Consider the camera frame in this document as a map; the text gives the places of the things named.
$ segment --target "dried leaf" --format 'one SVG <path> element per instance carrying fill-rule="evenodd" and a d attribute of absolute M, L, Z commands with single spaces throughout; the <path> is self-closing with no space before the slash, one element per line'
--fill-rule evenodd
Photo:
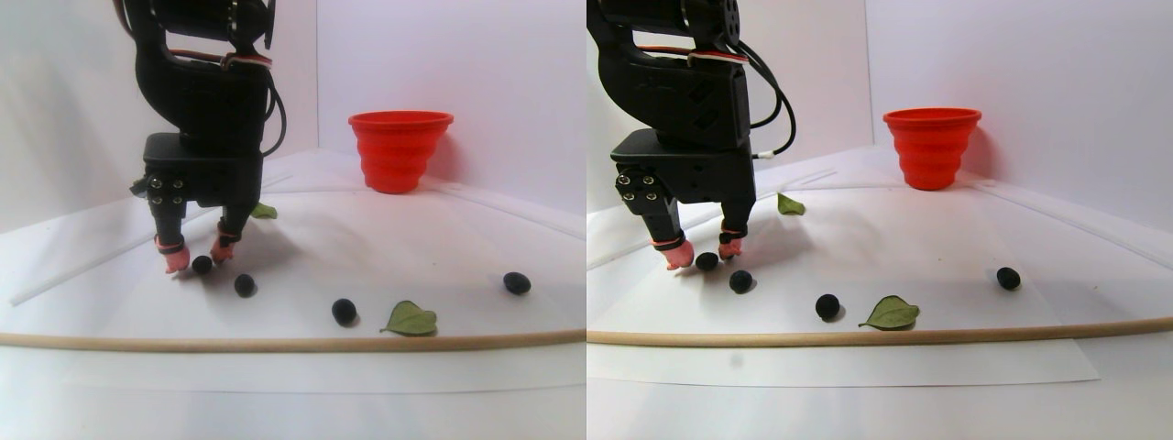
<path fill-rule="evenodd" d="M 910 305 L 900 297 L 893 295 L 884 297 L 872 310 L 868 321 L 860 326 L 870 325 L 880 330 L 893 330 L 904 327 L 916 323 L 916 317 L 921 314 L 921 307 Z"/>
<path fill-rule="evenodd" d="M 784 216 L 801 216 L 806 214 L 806 205 L 795 202 L 794 199 L 784 196 L 781 192 L 778 194 L 778 214 Z"/>
<path fill-rule="evenodd" d="M 257 207 L 252 209 L 251 215 L 252 218 L 277 218 L 277 209 L 257 202 Z"/>
<path fill-rule="evenodd" d="M 379 330 L 382 332 L 395 332 L 404 336 L 421 336 L 435 333 L 436 312 L 420 309 L 412 302 L 399 302 L 391 311 L 391 319 L 387 326 Z"/>

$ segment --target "black olive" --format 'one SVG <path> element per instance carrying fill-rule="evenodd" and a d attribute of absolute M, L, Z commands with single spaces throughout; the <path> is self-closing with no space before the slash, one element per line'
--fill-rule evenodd
<path fill-rule="evenodd" d="M 730 289 L 733 289 L 734 292 L 748 292 L 751 286 L 753 286 L 753 276 L 750 272 L 739 270 L 730 276 Z"/>
<path fill-rule="evenodd" d="M 697 257 L 697 269 L 705 272 L 717 269 L 717 253 L 705 252 Z"/>
<path fill-rule="evenodd" d="M 819 300 L 814 302 L 814 312 L 825 320 L 834 318 L 839 314 L 839 298 L 830 293 L 819 297 Z"/>
<path fill-rule="evenodd" d="M 212 270 L 212 259 L 208 258 L 206 255 L 198 256 L 196 257 L 195 260 L 191 262 L 191 269 L 199 275 L 208 273 L 209 271 Z"/>
<path fill-rule="evenodd" d="M 529 278 L 526 278 L 524 275 L 517 272 L 506 273 L 504 282 L 506 282 L 506 290 L 508 290 L 509 293 L 513 295 L 526 293 L 529 291 L 530 287 Z"/>
<path fill-rule="evenodd" d="M 240 276 L 236 277 L 236 283 L 232 283 L 232 285 L 236 287 L 236 293 L 242 298 L 251 297 L 253 290 L 257 289 L 257 282 L 253 282 L 252 277 L 248 273 L 240 273 Z"/>
<path fill-rule="evenodd" d="M 998 285 L 1001 285 L 1002 289 L 1015 290 L 1018 289 L 1018 285 L 1021 285 L 1022 283 L 1023 283 L 1022 277 L 1019 277 L 1018 272 L 1016 272 L 1013 269 L 1010 268 L 998 269 Z"/>
<path fill-rule="evenodd" d="M 354 309 L 354 303 L 351 303 L 346 298 L 334 302 L 334 305 L 330 307 L 330 312 L 334 314 L 334 320 L 338 321 L 338 325 L 344 327 L 354 324 L 354 318 L 359 317 L 358 310 Z"/>

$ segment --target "white paper sheet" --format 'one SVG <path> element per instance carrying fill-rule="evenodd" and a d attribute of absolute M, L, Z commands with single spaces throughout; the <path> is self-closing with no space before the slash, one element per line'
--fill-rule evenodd
<path fill-rule="evenodd" d="M 445 353 L 86 353 L 68 385 L 233 393 L 455 393 L 583 384 L 585 344 Z"/>
<path fill-rule="evenodd" d="M 109 338 L 399 338 L 379 329 L 405 299 L 436 312 L 439 336 L 585 325 L 581 238 L 435 191 L 270 194 L 263 202 L 279 217 L 251 219 L 236 258 L 205 276 L 164 275 L 162 258 L 147 243 L 5 309 L 0 331 Z M 149 216 L 144 208 L 136 212 Z M 192 257 L 208 252 L 216 221 L 208 215 L 184 226 Z M 509 271 L 526 273 L 533 290 L 524 296 L 507 292 L 501 277 Z M 235 292 L 239 273 L 256 279 L 253 297 Z M 357 305 L 357 326 L 334 323 L 331 305 L 339 298 Z M 534 388 L 582 384 L 583 350 L 579 344 L 460 353 L 86 353 L 75 358 L 68 381 L 277 393 Z"/>
<path fill-rule="evenodd" d="M 917 330 L 1059 324 L 1030 284 L 994 279 L 1013 256 L 968 189 L 793 191 L 805 216 L 774 201 L 751 216 L 745 255 L 712 272 L 669 272 L 650 248 L 588 272 L 597 331 L 771 333 L 876 331 L 859 327 L 876 302 L 899 295 L 921 307 Z M 716 251 L 719 219 L 687 231 L 698 255 Z M 750 271 L 735 295 L 728 276 Z M 825 323 L 815 299 L 835 295 L 842 317 Z M 609 303 L 609 307 L 598 303 Z M 732 361 L 740 353 L 740 366 Z M 590 377 L 737 386 L 903 386 L 1087 380 L 1094 370 L 1071 340 L 913 347 L 766 350 L 590 348 Z"/>

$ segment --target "white wall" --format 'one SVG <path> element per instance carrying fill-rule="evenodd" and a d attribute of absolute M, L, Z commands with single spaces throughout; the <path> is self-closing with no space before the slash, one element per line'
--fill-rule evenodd
<path fill-rule="evenodd" d="M 963 167 L 1173 230 L 1173 1 L 869 0 L 873 115 L 983 111 Z"/>
<path fill-rule="evenodd" d="M 283 1 L 277 20 L 269 55 L 290 127 L 271 157 L 317 142 L 316 1 Z M 134 56 L 109 1 L 0 1 L 0 232 L 130 195 L 147 136 L 175 130 L 138 92 Z"/>
<path fill-rule="evenodd" d="M 798 137 L 785 154 L 755 161 L 769 168 L 868 145 L 872 109 L 868 92 L 868 42 L 863 0 L 739 0 L 741 39 L 761 55 L 794 106 Z M 591 79 L 592 144 L 588 157 L 588 201 L 591 210 L 619 204 L 615 192 L 611 149 L 629 133 L 646 128 L 619 110 L 598 84 L 598 50 L 585 29 Z M 691 40 L 637 34 L 639 43 L 691 46 Z M 759 121 L 774 107 L 774 93 L 746 69 L 750 113 Z M 755 151 L 778 148 L 789 135 L 785 109 L 769 126 L 753 130 Z"/>
<path fill-rule="evenodd" d="M 584 4 L 328 5 L 318 22 L 323 148 L 358 154 L 346 122 L 357 113 L 448 111 L 455 122 L 429 175 L 584 212 Z"/>

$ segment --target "black cable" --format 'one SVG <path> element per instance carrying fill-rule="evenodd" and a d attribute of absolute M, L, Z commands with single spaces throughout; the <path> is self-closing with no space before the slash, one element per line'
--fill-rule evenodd
<path fill-rule="evenodd" d="M 778 80 L 774 79 L 774 73 L 771 72 L 769 67 L 761 61 L 761 57 L 759 57 L 757 53 L 753 53 L 753 49 L 748 49 L 748 46 L 745 46 L 745 43 L 739 42 L 738 46 L 733 47 L 733 52 L 750 59 L 750 67 L 752 67 L 754 72 L 757 72 L 762 80 L 766 80 L 766 83 L 774 89 L 774 110 L 769 114 L 769 116 L 766 116 L 766 119 L 750 124 L 750 128 L 764 127 L 774 122 L 774 119 L 778 117 L 778 114 L 782 110 L 782 100 L 780 97 L 782 90 L 781 87 L 778 86 Z"/>
<path fill-rule="evenodd" d="M 766 83 L 768 83 L 769 87 L 774 89 L 774 97 L 775 97 L 774 111 L 765 120 L 758 123 L 750 124 L 750 128 L 758 128 L 769 122 L 773 122 L 773 120 L 778 117 L 778 114 L 781 111 L 781 107 L 784 106 L 786 107 L 786 114 L 789 116 L 791 120 L 791 136 L 789 138 L 786 140 L 786 143 L 784 143 L 781 147 L 772 151 L 773 155 L 779 155 L 794 144 L 794 137 L 798 134 L 798 122 L 794 120 L 794 108 L 791 107 L 791 101 L 786 97 L 786 94 L 782 93 L 782 88 L 778 86 L 778 80 L 774 77 L 774 73 L 769 70 L 769 66 L 767 66 L 766 62 L 762 61 L 761 56 L 758 56 L 758 53 L 753 52 L 753 49 L 750 48 L 750 45 L 746 45 L 744 41 L 739 41 L 735 46 L 734 52 L 738 52 L 748 57 L 750 67 L 752 67 L 755 72 L 758 72 L 758 75 L 761 75 L 761 79 L 766 80 Z M 761 158 L 761 157 L 758 156 L 758 154 L 755 153 L 753 154 L 753 158 Z"/>
<path fill-rule="evenodd" d="M 273 83 L 272 74 L 269 75 L 269 90 L 272 92 L 273 101 L 277 102 L 277 110 L 280 111 L 282 114 L 282 135 L 277 137 L 277 143 L 273 144 L 272 148 L 260 154 L 260 157 L 269 157 L 269 155 L 273 154 L 273 151 L 277 151 L 277 148 L 282 145 L 282 142 L 285 142 L 285 124 L 286 124 L 285 103 L 282 102 L 282 95 L 277 93 L 277 84 Z"/>
<path fill-rule="evenodd" d="M 265 110 L 265 121 L 269 121 L 269 117 L 273 115 L 273 109 L 274 108 L 277 108 L 277 99 L 273 97 L 272 93 L 270 93 L 270 96 L 269 96 L 269 109 Z"/>

